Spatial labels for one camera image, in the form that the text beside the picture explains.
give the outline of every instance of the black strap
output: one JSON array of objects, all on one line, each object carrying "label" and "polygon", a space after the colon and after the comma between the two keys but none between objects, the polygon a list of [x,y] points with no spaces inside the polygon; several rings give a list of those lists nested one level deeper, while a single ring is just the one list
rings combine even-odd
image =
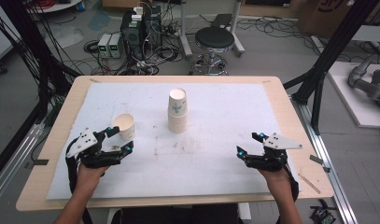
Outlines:
[{"label": "black strap", "polygon": [[[78,140],[78,138],[74,139],[70,145],[67,147],[66,154],[68,151],[70,151],[70,147]],[[77,162],[75,157],[71,158],[65,158],[66,164],[67,164],[67,171],[68,171],[68,180],[70,185],[70,191],[71,193],[74,192],[74,189],[77,185]],[[91,215],[88,211],[88,209],[85,207],[84,213],[82,214],[82,221],[84,224],[93,224],[91,221]]]}]

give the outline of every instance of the white paper sheet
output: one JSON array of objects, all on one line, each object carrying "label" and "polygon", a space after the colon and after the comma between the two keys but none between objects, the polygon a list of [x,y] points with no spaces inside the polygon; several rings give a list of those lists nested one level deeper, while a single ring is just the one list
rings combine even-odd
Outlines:
[{"label": "white paper sheet", "polygon": [[[169,91],[187,93],[189,127],[172,133],[167,127]],[[93,198],[167,197],[268,192],[264,178],[236,157],[236,146],[261,155],[252,132],[279,133],[262,85],[93,83],[63,148],[48,199],[68,199],[64,154],[85,127],[97,132],[114,118],[134,116],[134,152],[112,166]],[[123,146],[118,134],[104,149]],[[290,162],[294,174],[295,168]]]}]

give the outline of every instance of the black stool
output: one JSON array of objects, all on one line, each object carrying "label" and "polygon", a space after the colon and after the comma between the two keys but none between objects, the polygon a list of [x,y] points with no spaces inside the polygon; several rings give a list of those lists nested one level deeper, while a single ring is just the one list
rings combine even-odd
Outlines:
[{"label": "black stool", "polygon": [[205,75],[220,75],[227,71],[227,61],[216,53],[227,51],[233,47],[233,34],[223,28],[206,27],[199,30],[195,35],[195,43],[201,49],[206,49],[209,53],[201,54],[193,61],[190,68],[190,75],[193,69]]}]

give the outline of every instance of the gray floor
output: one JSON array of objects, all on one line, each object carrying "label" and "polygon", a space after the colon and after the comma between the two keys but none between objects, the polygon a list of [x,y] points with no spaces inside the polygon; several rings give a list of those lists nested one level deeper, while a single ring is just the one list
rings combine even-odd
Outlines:
[{"label": "gray floor", "polygon": [[[49,21],[59,23],[74,17],[76,18],[73,21],[62,23],[62,26],[76,27],[84,36],[78,44],[64,49],[72,60],[90,57],[82,49],[87,41],[97,39],[103,32],[117,32],[120,29],[120,20],[106,17],[98,4],[91,5],[82,13],[74,9],[52,13]],[[200,19],[195,17],[188,21],[193,24]],[[197,22],[195,27],[207,25],[207,22]],[[303,39],[271,37],[254,27],[246,30],[238,27],[236,33],[246,53],[241,58],[237,58],[233,51],[222,53],[229,62],[230,76],[277,76],[282,82],[286,82],[305,73],[317,60],[317,55],[304,45]],[[189,35],[189,40],[195,55],[202,52],[193,44],[193,35]],[[364,55],[357,47],[347,48],[345,53],[352,56]],[[37,103],[37,86],[20,57],[11,52],[3,62],[8,73],[0,74],[0,153]],[[161,64],[159,75],[186,75],[190,63],[191,60],[182,60]],[[91,68],[86,64],[79,68],[85,74],[91,73]],[[288,93],[293,93],[296,89],[292,88]],[[356,126],[328,78],[323,92],[319,128],[358,223],[380,223],[379,130]],[[48,223],[59,214],[59,211],[23,213],[16,210],[15,203],[31,172],[24,168],[25,163],[0,198],[0,223]],[[334,206],[333,200],[328,200],[328,203],[329,206]],[[303,223],[312,223],[309,219],[313,212],[310,206],[319,205],[319,202],[299,200],[297,204]],[[273,202],[251,203],[250,209],[253,217],[251,223],[274,223],[278,216]],[[339,215],[332,212],[339,219],[336,223],[342,223]],[[95,223],[106,222],[106,209],[92,209],[91,214]]]}]

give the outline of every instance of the black metal pole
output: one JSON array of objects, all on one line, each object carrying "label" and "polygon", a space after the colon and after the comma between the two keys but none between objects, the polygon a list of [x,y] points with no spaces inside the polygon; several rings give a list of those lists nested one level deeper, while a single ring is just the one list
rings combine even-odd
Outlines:
[{"label": "black metal pole", "polygon": [[309,72],[284,84],[288,89],[303,83],[292,95],[292,99],[300,104],[306,104],[311,94],[315,92],[311,124],[316,134],[319,134],[318,119],[324,78],[378,2],[378,0],[357,0]]}]

